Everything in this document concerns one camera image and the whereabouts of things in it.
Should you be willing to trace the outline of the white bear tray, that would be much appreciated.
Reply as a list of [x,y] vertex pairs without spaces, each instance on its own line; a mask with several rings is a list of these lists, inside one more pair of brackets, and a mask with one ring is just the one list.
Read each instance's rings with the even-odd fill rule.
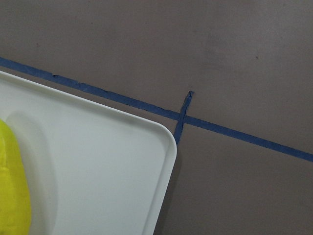
[[20,147],[32,235],[151,235],[177,155],[163,125],[5,72],[0,118]]

